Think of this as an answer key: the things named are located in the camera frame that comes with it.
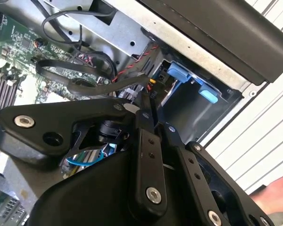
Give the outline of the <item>bare person hand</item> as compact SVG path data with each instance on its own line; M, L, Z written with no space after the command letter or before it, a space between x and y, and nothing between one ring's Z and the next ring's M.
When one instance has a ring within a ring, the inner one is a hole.
M250 197L267 215L283 212L283 177Z

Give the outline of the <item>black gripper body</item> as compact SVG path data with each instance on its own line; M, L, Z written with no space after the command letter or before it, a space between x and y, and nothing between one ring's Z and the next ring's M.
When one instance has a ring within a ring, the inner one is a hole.
M32 226L209 226L201 208L165 169L167 211L158 220L129 209L130 154L117 153L49 188L34 205Z

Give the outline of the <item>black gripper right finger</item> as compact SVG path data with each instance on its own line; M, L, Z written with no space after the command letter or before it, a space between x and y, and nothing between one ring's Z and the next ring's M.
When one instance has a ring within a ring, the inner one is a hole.
M184 144L152 102L155 130L162 138L163 156L179 181L186 223L192 226L272 226L267 214L238 186L197 142Z

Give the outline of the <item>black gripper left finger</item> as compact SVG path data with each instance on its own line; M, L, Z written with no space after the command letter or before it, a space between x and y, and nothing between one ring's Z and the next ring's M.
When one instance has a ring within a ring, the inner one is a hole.
M148 98L93 99L11 106L0 110L0 151L9 157L3 174L31 211L62 177L58 167L81 151L114 143L132 158L129 206L136 215L161 216L167 208L160 139Z

